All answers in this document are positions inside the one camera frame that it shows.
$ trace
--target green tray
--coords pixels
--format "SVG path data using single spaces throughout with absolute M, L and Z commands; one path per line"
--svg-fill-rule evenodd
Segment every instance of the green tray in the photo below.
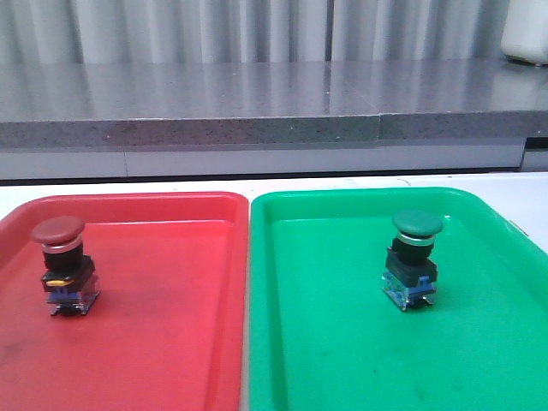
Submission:
M 391 216 L 444 219 L 431 307 L 382 291 Z M 472 194 L 388 188 L 252 204 L 250 409 L 548 409 L 548 256 Z

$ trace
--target plastic tray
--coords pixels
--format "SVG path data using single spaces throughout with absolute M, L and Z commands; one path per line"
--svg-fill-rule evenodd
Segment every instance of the plastic tray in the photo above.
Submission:
M 391 216 L 444 219 L 436 303 L 383 293 Z M 548 256 L 448 188 L 267 194 L 252 204 L 250 408 L 544 410 Z
M 59 196 L 0 222 L 0 406 L 238 408 L 247 200 L 237 194 Z M 33 226 L 86 221 L 101 295 L 50 317 Z

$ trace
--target metal ring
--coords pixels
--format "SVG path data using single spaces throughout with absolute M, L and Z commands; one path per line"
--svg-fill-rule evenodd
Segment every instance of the metal ring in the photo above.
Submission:
M 402 233 L 401 231 L 397 232 L 397 238 L 401 242 L 405 242 L 409 246 L 416 246 L 416 247 L 426 247 L 431 246 L 434 243 L 434 235 L 431 235 L 429 237 L 412 237 L 411 235 L 407 235 Z
M 42 251 L 46 254 L 63 254 L 74 250 L 82 243 L 82 236 L 78 235 L 74 239 L 62 244 L 42 244 Z

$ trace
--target white container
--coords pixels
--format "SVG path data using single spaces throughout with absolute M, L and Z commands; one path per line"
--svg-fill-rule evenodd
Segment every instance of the white container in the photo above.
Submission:
M 548 0 L 510 0 L 501 48 L 510 58 L 548 64 Z

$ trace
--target red button cap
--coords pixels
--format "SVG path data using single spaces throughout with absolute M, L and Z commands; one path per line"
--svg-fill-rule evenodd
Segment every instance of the red button cap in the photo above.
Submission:
M 40 244 L 63 244 L 76 238 L 85 225 L 78 217 L 54 217 L 34 227 L 31 237 Z

